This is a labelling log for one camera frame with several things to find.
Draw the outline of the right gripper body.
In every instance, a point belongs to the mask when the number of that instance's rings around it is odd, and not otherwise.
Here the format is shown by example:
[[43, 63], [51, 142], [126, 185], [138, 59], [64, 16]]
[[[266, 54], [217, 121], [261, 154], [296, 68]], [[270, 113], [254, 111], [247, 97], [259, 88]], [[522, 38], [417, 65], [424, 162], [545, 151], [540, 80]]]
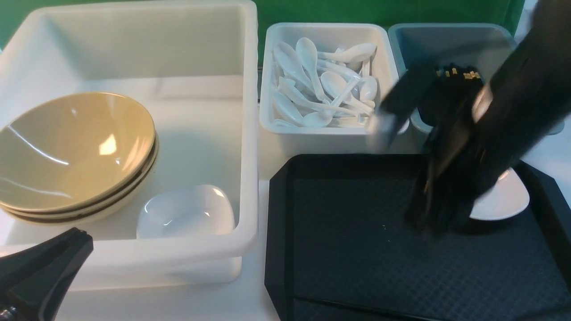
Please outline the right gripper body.
[[472, 106], [478, 90], [469, 90], [434, 126], [424, 145], [426, 165], [413, 189], [404, 221], [418, 233], [466, 232], [482, 189], [469, 183], [471, 144], [475, 139]]

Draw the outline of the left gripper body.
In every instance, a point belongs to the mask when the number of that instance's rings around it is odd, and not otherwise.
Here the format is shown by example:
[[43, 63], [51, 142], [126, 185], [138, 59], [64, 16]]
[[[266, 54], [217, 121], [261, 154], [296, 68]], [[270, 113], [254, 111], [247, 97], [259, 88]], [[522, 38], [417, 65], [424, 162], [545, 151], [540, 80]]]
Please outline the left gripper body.
[[0, 260], [0, 319], [53, 321], [94, 240], [73, 227]]

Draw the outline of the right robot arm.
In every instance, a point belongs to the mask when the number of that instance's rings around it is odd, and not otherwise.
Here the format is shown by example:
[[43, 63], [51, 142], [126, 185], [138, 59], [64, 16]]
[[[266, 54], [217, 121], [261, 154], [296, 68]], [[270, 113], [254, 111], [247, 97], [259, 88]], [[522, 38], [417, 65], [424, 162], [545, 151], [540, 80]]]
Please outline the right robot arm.
[[537, 2], [528, 34], [487, 83], [437, 110], [405, 221], [443, 235], [466, 226], [476, 200], [569, 116], [570, 2]]

